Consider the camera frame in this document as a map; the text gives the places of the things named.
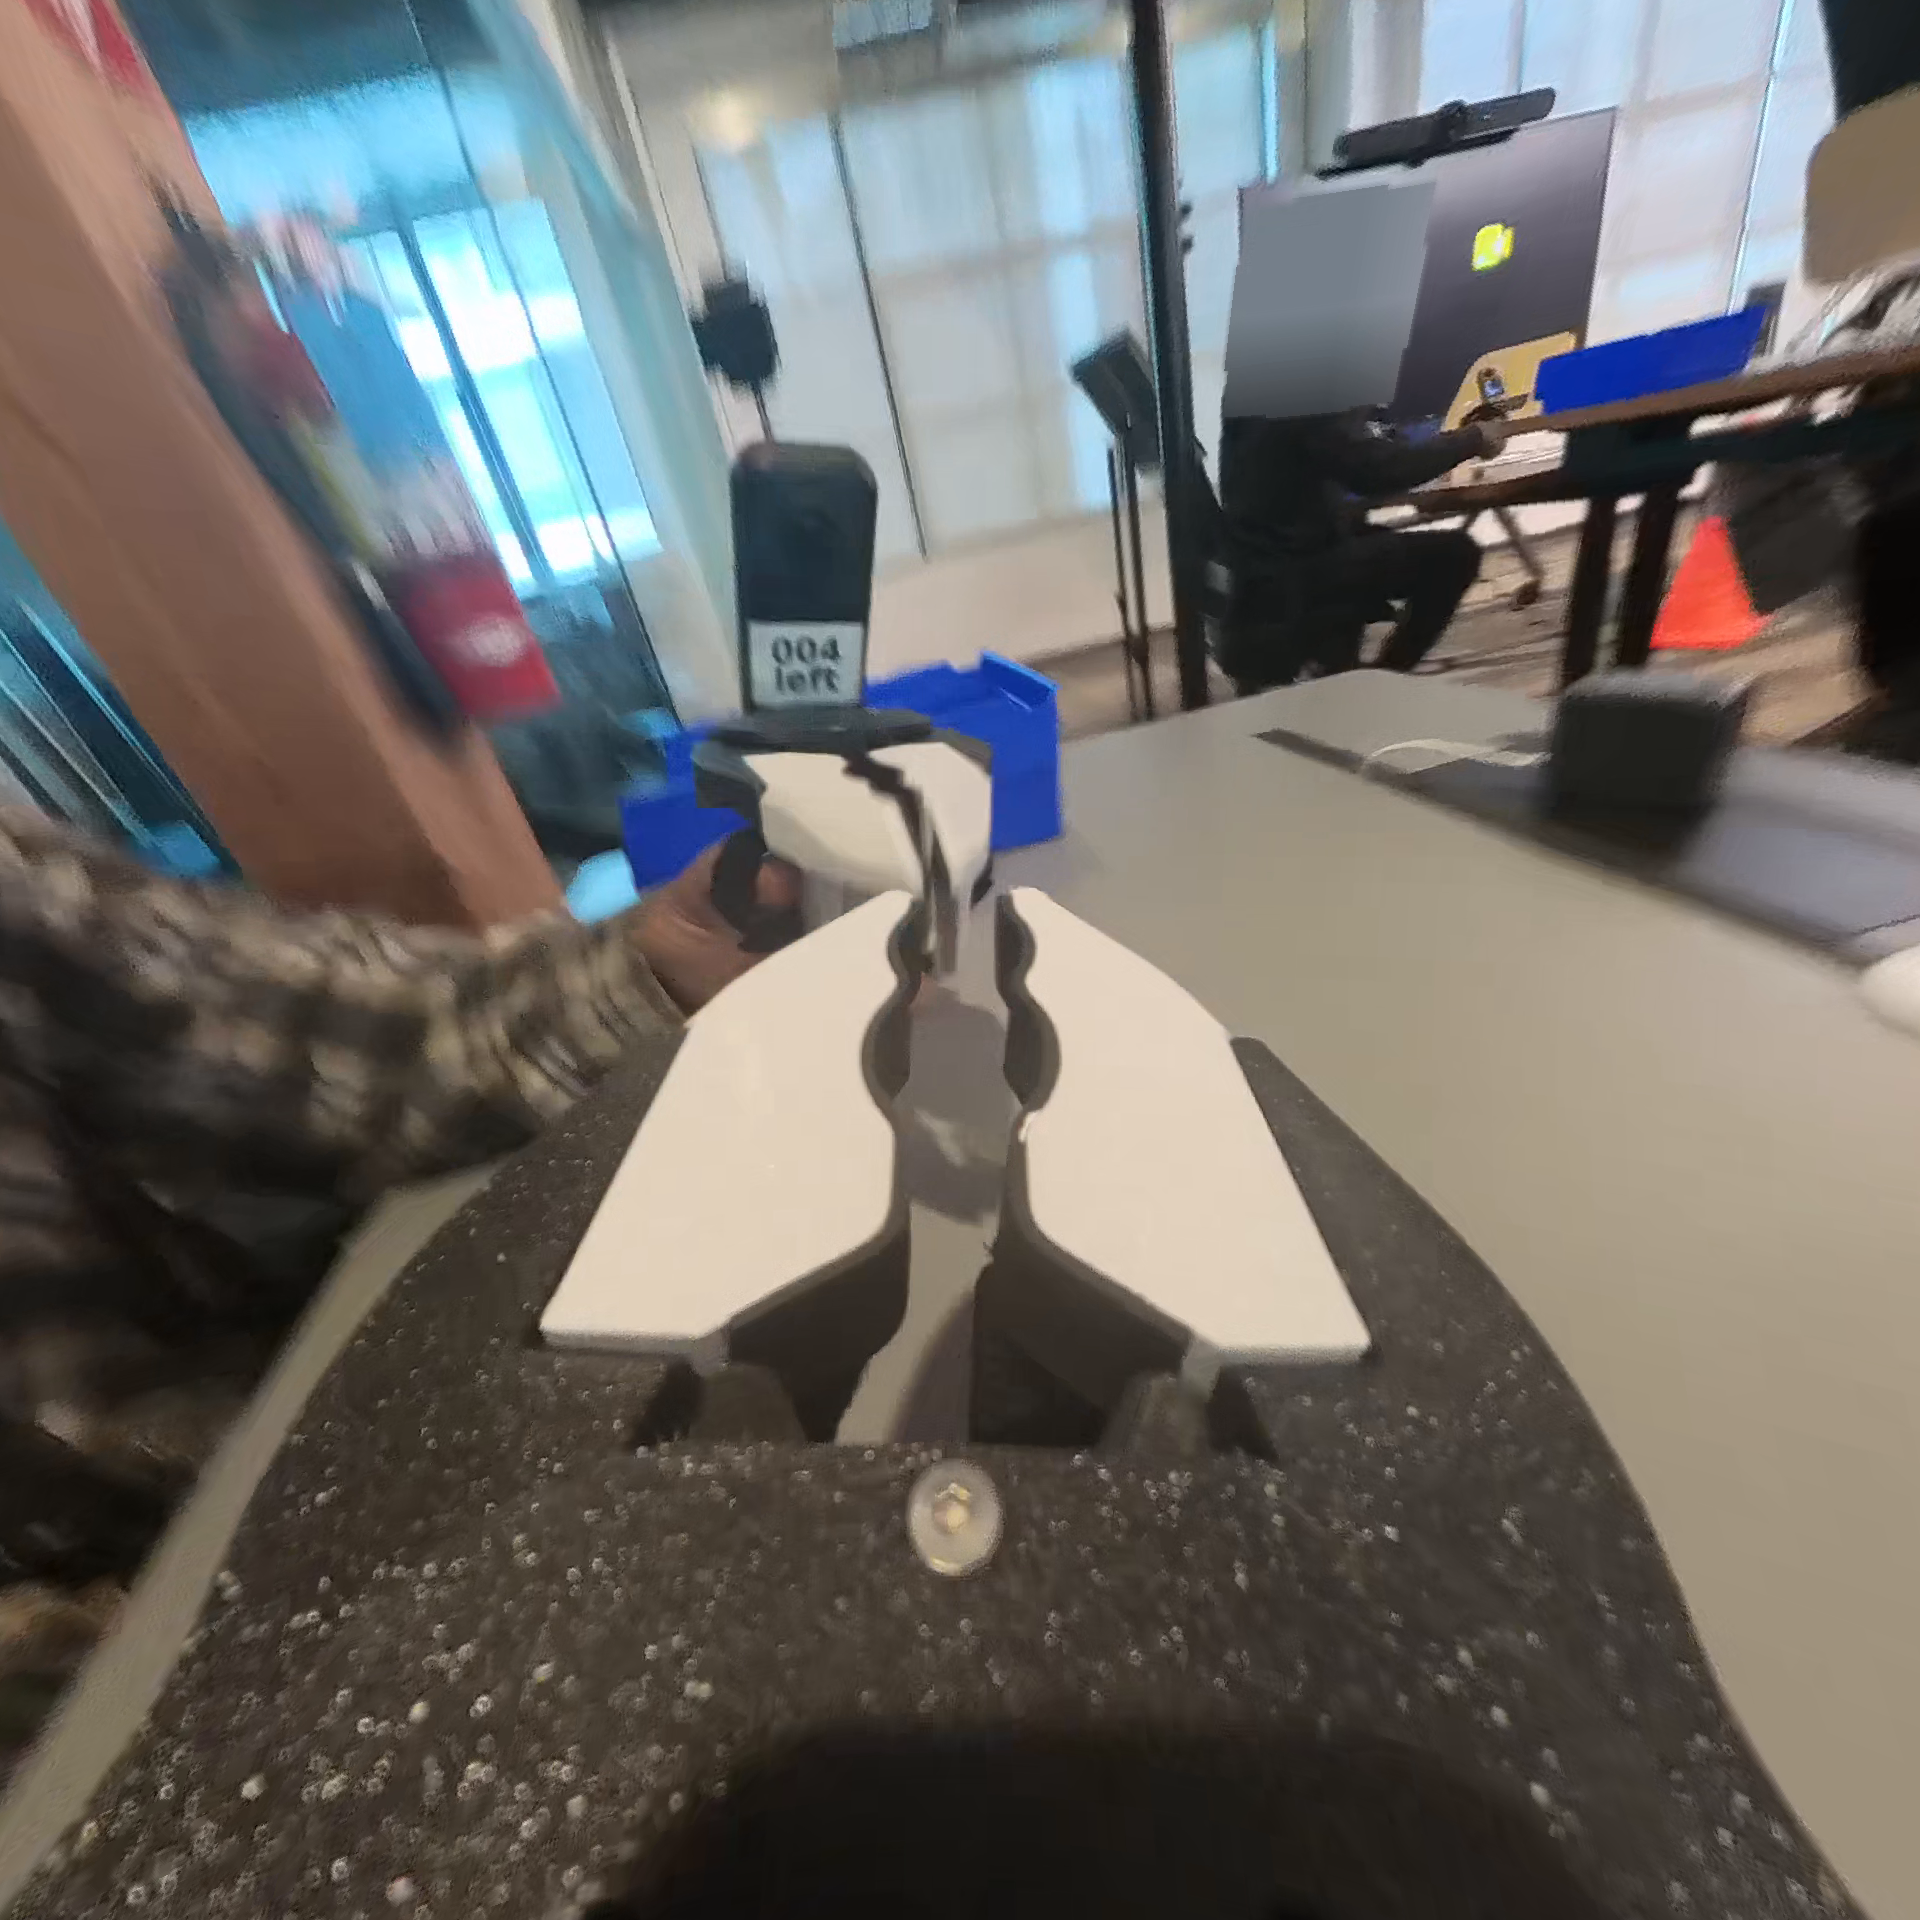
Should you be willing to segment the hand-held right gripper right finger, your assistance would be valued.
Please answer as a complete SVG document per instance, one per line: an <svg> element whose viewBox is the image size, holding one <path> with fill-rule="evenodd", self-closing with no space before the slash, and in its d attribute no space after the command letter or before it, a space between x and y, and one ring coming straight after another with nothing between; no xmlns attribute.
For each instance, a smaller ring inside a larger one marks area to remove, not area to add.
<svg viewBox="0 0 1920 1920"><path fill-rule="evenodd" d="M1251 1054L1043 888L998 903L1017 1125L974 1290L974 1428L1106 1428L1150 1380L1202 1413L1371 1334L1263 1117Z"/></svg>

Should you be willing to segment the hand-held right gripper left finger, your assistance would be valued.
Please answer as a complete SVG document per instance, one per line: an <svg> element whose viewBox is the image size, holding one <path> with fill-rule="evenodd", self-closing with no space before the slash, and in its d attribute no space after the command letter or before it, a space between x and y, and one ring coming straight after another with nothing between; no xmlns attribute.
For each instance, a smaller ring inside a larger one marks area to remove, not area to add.
<svg viewBox="0 0 1920 1920"><path fill-rule="evenodd" d="M929 1108L920 906L882 893L688 1018L538 1309L557 1354L766 1370L804 1428L904 1428L915 1226L964 1207Z"/></svg>

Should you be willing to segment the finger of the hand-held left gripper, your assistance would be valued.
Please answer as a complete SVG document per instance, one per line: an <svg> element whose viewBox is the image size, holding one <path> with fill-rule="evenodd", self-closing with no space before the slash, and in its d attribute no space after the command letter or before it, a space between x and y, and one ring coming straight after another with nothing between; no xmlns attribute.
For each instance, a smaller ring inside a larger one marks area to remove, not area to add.
<svg viewBox="0 0 1920 1920"><path fill-rule="evenodd" d="M863 906L885 893L946 903L946 861L924 799L939 751L742 751L759 795L759 832L802 875L804 906Z"/></svg>
<svg viewBox="0 0 1920 1920"><path fill-rule="evenodd" d="M971 735L885 747L901 776L924 899L964 921L992 886L992 756Z"/></svg>

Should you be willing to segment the blue plastic bin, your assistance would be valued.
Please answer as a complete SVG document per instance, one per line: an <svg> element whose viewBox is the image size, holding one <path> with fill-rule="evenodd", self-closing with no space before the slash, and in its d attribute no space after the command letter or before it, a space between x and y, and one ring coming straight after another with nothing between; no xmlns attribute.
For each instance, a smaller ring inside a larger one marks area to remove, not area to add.
<svg viewBox="0 0 1920 1920"><path fill-rule="evenodd" d="M1062 836L1062 708L1060 687L1028 662L981 653L974 662L931 662L870 684L870 704L912 708L939 730L991 747L992 853ZM703 807L694 751L716 722L658 732L664 771L637 776L618 799L621 850L633 886L681 875L703 850L742 831L742 816Z"/></svg>

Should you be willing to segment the person's left forearm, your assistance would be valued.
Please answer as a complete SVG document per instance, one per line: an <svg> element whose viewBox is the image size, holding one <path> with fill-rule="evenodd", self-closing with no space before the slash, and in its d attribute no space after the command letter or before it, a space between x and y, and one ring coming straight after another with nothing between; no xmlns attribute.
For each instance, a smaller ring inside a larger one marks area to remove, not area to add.
<svg viewBox="0 0 1920 1920"><path fill-rule="evenodd" d="M491 934L294 910L3 809L3 1239L86 1173L368 1202L495 1162L681 1029L637 910Z"/></svg>

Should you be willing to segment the person's left hand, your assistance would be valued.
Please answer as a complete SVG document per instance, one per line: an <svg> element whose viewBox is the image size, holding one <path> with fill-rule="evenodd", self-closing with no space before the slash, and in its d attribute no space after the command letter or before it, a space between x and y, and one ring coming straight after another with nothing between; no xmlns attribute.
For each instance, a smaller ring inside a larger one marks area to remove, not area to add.
<svg viewBox="0 0 1920 1920"><path fill-rule="evenodd" d="M744 846L744 832L695 856L684 875L643 894L621 921L637 959L685 1018L700 1017L769 954L750 949L716 899L716 875Z"/></svg>

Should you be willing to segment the black device on tripod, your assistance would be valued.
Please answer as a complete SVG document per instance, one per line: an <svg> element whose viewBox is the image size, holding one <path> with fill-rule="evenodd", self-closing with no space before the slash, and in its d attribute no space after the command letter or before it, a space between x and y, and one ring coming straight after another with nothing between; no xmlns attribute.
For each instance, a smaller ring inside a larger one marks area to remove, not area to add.
<svg viewBox="0 0 1920 1920"><path fill-rule="evenodd" d="M780 371L780 350L775 317L754 285L731 271L705 277L688 327L703 368L750 396L760 442L775 442L769 392Z"/></svg>

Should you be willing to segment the red fire extinguisher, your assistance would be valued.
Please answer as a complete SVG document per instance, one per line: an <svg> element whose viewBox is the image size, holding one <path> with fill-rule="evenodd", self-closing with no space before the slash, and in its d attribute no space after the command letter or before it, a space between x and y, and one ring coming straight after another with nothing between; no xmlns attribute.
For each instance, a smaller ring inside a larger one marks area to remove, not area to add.
<svg viewBox="0 0 1920 1920"><path fill-rule="evenodd" d="M385 307L313 229L240 254L228 346L265 412L287 501L363 615L377 659L436 732L560 701L523 611Z"/></svg>

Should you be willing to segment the black tilted panel stand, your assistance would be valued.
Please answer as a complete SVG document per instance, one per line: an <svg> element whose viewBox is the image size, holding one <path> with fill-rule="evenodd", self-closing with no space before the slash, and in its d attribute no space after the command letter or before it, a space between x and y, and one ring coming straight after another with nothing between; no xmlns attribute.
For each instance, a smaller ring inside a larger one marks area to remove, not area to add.
<svg viewBox="0 0 1920 1920"><path fill-rule="evenodd" d="M1160 400L1139 338L1119 330L1072 362L1079 392L1106 432L1106 519L1114 541L1114 600L1119 670L1132 722L1160 718L1152 676L1152 615L1143 551L1143 480L1162 467Z"/></svg>

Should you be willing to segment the black pole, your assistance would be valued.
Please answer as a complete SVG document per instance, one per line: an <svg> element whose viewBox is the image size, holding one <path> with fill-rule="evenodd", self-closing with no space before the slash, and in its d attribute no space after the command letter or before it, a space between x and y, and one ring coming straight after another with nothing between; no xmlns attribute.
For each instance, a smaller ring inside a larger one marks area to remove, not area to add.
<svg viewBox="0 0 1920 1920"><path fill-rule="evenodd" d="M1184 708L1205 708L1213 704L1213 653L1205 637L1213 523L1193 406L1189 254L1177 160L1173 50L1166 38L1162 5L1126 5L1126 36L1139 177L1143 305L1162 448L1177 678Z"/></svg>

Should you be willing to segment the black charger cube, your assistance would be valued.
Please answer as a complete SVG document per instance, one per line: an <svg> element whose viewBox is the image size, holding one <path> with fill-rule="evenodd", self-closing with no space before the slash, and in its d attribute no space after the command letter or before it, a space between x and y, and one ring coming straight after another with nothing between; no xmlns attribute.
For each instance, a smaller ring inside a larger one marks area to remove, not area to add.
<svg viewBox="0 0 1920 1920"><path fill-rule="evenodd" d="M1717 804L1747 708L1747 684L1598 674L1557 699L1544 804L1566 821L1693 823Z"/></svg>

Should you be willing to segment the small tan wooden stand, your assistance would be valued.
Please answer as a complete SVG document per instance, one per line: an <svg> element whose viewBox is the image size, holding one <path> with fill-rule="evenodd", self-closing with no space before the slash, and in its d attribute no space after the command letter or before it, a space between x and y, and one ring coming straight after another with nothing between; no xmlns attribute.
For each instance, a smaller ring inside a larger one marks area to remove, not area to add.
<svg viewBox="0 0 1920 1920"><path fill-rule="evenodd" d="M1581 334L1557 330L1472 356L1446 406L1444 432L1480 421L1538 417L1544 412L1538 400L1541 367L1574 350L1581 350Z"/></svg>

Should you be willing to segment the person's plaid shirt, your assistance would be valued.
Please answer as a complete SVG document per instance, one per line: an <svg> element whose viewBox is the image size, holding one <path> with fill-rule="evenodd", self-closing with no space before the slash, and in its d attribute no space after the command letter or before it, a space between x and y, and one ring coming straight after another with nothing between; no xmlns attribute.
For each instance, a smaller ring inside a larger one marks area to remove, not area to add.
<svg viewBox="0 0 1920 1920"><path fill-rule="evenodd" d="M350 1216L242 1194L120 1248L3 1219L3 1774L102 1645L332 1264Z"/></svg>

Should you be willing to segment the wooden column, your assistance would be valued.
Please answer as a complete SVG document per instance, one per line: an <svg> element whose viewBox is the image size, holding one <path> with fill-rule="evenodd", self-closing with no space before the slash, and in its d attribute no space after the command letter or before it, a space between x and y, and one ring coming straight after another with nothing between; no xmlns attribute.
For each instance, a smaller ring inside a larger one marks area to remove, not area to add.
<svg viewBox="0 0 1920 1920"><path fill-rule="evenodd" d="M621 846L681 711L552 75L510 5L3 5L3 773L300 906L495 924ZM228 346L313 229L399 330L560 684L436 732Z"/></svg>

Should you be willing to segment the black webcam bar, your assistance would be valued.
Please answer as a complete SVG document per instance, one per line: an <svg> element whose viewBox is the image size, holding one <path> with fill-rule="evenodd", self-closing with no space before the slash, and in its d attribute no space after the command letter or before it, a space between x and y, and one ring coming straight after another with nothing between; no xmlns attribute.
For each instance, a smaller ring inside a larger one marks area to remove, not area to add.
<svg viewBox="0 0 1920 1920"><path fill-rule="evenodd" d="M1333 160L1315 169L1315 180L1343 180L1384 166L1413 169L1441 156L1493 148L1544 121L1554 105L1557 91L1541 84L1489 103L1450 103L1426 113L1343 130L1333 144Z"/></svg>

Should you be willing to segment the orange traffic cone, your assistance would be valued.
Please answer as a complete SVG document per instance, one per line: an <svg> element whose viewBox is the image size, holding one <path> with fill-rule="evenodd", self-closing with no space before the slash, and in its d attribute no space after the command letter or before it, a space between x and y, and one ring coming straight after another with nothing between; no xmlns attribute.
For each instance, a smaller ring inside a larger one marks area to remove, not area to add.
<svg viewBox="0 0 1920 1920"><path fill-rule="evenodd" d="M1740 571L1724 517L1701 517L1652 625L1663 659L1727 658L1768 627Z"/></svg>

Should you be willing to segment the large black monitor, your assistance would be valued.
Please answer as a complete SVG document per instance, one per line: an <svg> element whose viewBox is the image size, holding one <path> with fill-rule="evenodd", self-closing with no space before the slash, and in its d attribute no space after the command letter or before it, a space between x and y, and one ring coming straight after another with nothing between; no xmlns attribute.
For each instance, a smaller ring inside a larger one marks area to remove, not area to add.
<svg viewBox="0 0 1920 1920"><path fill-rule="evenodd" d="M1434 165L1425 277L1396 416L1444 421L1472 356L1574 330L1589 344L1616 112L1548 118Z"/></svg>

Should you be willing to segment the blue bin on desk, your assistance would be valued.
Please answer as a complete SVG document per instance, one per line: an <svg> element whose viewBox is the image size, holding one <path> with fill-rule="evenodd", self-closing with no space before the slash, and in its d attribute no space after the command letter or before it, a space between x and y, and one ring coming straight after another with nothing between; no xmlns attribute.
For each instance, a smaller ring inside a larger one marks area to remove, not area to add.
<svg viewBox="0 0 1920 1920"><path fill-rule="evenodd" d="M1541 362L1531 396L1550 417L1715 387L1755 362L1771 327L1774 307L1747 305L1710 320L1568 350Z"/></svg>

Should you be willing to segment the wooden desk with black legs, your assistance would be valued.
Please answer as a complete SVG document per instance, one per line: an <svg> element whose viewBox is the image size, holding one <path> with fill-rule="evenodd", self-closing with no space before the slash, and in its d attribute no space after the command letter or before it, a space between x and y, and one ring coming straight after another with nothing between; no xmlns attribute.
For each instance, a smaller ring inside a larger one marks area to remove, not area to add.
<svg viewBox="0 0 1920 1920"><path fill-rule="evenodd" d="M1557 658L1557 687L1568 688L1598 670L1604 645L1609 666L1646 666L1669 592L1681 492L1705 467L1877 457L1913 444L1917 346L1771 367L1665 396L1530 417L1523 428L1562 439L1554 467L1434 482L1384 502L1425 523L1519 505L1589 510Z"/></svg>

